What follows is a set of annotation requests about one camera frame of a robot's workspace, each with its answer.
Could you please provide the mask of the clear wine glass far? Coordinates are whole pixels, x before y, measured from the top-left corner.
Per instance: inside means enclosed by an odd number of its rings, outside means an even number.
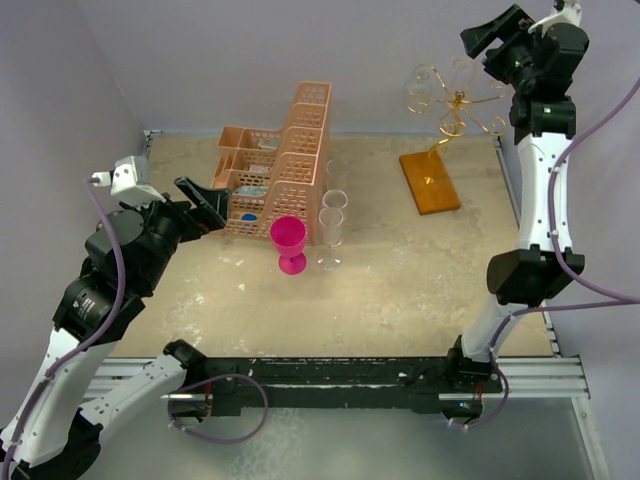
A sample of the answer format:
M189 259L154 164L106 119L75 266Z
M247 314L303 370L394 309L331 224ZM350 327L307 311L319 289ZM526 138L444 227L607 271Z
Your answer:
M404 90L407 95L426 97L431 94L431 68L426 64L417 65L410 78L405 82Z

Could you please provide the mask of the clear flute wine glass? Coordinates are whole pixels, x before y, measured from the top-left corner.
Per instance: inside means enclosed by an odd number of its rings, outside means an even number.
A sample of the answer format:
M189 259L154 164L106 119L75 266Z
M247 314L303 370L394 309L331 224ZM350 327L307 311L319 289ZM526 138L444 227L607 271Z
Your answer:
M326 188L345 191L348 173L349 165L347 162L340 159L329 160L326 165Z

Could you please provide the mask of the clear round wine glass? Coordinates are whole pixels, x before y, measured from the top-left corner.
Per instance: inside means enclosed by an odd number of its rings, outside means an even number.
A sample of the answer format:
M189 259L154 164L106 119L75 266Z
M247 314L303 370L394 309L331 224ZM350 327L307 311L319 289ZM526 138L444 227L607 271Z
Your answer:
M328 227L335 236L335 246L342 243L343 228L346 221L348 196L343 190L330 189L322 198L323 210L320 214L321 223Z

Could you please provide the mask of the clear wine glass back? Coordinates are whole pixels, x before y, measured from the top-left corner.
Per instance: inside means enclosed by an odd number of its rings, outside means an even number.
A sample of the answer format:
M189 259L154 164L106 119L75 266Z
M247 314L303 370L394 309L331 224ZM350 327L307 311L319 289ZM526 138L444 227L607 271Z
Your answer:
M339 268L342 264L338 250L342 239L344 216L340 209L324 207L319 214L319 232L322 247L318 253L317 264L326 271Z

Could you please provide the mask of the pink wine glass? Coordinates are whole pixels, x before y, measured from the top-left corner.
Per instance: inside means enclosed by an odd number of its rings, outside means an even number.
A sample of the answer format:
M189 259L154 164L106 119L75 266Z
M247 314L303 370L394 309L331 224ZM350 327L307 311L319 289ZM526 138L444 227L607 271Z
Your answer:
M307 240L305 224L294 216L280 217L271 226L270 238L279 254L280 270L287 275L302 273L307 265L304 254Z

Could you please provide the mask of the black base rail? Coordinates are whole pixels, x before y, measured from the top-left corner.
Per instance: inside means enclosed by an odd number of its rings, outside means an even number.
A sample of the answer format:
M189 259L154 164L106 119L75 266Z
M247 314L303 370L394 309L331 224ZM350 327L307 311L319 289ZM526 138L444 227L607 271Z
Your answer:
M186 385L204 392L213 379L211 413L237 416L244 408L402 409L418 414L477 417L479 397L503 389L496 367L444 357L208 357L184 340L164 353L187 370Z

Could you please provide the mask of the wooden rack base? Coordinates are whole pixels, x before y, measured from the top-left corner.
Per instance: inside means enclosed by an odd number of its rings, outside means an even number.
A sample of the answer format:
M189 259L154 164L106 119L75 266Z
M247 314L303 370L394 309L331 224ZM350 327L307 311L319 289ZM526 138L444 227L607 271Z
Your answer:
M455 211L461 207L437 150L401 155L399 163L420 215Z

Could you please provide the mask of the peach plastic file organizer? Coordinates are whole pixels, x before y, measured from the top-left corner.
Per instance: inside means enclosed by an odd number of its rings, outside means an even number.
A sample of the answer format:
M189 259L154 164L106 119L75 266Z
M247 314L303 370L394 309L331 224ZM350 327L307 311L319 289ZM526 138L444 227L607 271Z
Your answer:
M301 82L282 128L224 127L211 182L232 191L231 214L221 235L268 240L275 220L294 216L307 228L307 244L316 243L330 150L331 94L330 83ZM244 214L257 220L243 221Z

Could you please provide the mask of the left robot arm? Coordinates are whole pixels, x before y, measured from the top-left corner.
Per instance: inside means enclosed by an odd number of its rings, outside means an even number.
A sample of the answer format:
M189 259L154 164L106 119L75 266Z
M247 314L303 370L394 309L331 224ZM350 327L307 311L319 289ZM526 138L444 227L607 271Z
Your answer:
M101 398L84 399L103 360L144 309L179 244L226 226L232 193L187 177L175 181L186 200L174 202L147 185L135 199L101 211L86 240L79 276L53 316L48 349L19 412L1 431L4 479L77 479L103 445L157 394L202 387L203 356L184 342Z

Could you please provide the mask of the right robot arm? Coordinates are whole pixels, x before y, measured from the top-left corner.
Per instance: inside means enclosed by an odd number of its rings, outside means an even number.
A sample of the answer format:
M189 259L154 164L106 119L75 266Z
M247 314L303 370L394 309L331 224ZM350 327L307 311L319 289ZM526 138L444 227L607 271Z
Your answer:
M567 91L589 46L581 18L577 1L555 2L539 21L513 5L460 34L467 56L481 58L486 73L514 90L509 122L522 193L517 246L491 258L484 309L447 354L444 376L456 391L497 379L497 354L518 317L535 312L584 270L568 227L565 154L577 117Z

